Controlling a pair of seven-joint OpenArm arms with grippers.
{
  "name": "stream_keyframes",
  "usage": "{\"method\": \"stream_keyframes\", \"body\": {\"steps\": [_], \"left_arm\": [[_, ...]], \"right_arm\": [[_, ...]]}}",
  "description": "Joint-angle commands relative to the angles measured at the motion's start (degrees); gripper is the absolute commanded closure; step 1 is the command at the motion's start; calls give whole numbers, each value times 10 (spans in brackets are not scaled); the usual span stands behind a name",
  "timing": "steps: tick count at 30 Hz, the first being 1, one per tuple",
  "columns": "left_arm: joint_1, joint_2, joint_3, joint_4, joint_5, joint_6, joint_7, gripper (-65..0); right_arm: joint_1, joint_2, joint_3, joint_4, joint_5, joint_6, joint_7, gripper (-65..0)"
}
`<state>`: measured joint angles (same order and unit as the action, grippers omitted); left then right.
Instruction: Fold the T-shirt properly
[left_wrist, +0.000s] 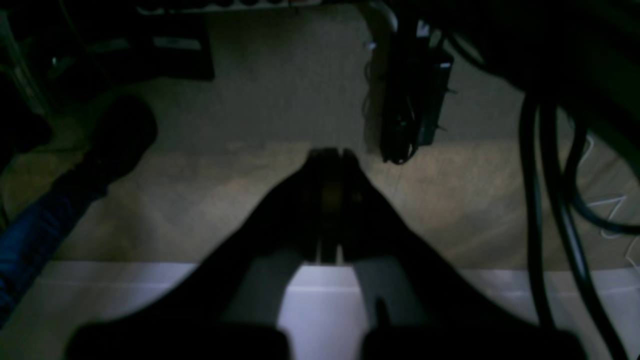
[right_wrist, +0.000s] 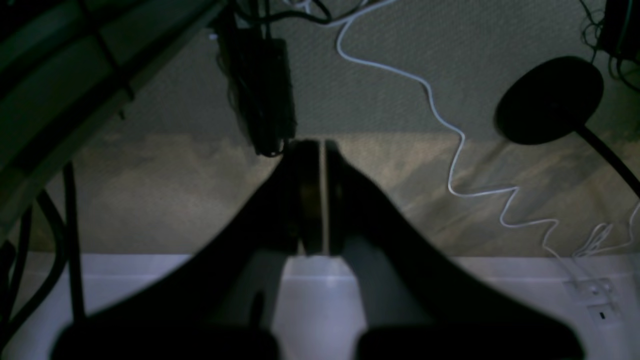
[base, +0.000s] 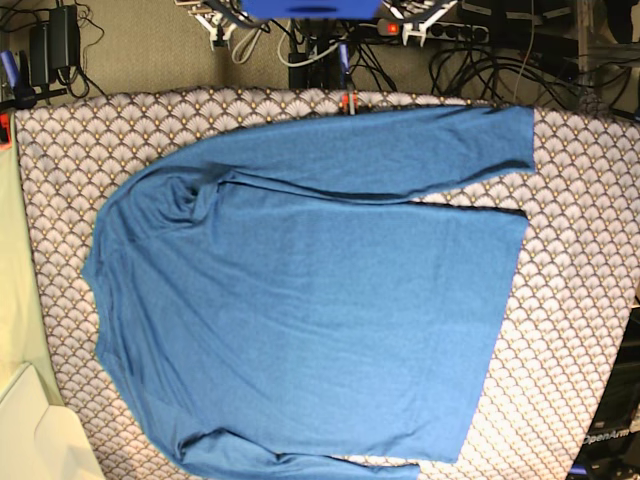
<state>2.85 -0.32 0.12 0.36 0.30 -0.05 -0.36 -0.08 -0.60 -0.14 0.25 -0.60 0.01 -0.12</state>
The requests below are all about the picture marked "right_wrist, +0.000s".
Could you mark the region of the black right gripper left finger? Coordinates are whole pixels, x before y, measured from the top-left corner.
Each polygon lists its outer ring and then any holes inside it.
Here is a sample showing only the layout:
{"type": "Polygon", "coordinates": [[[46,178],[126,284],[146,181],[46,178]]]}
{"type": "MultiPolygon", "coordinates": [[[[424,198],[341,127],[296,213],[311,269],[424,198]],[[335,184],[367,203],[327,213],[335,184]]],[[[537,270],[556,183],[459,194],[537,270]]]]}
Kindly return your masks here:
{"type": "Polygon", "coordinates": [[[190,260],[70,325],[53,360],[279,358],[270,332],[287,259],[321,251],[320,145],[291,143],[230,223],[190,260]]]}

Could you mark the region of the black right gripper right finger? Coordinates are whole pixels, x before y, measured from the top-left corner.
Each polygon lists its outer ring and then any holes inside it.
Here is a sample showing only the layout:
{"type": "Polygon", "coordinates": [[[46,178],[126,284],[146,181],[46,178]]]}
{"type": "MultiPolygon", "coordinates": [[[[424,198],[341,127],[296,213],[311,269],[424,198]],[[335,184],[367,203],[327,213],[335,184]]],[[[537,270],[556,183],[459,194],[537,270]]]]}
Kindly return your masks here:
{"type": "Polygon", "coordinates": [[[482,283],[437,250],[326,142],[328,250],[356,278],[357,360],[583,360],[562,321],[482,283]]]}

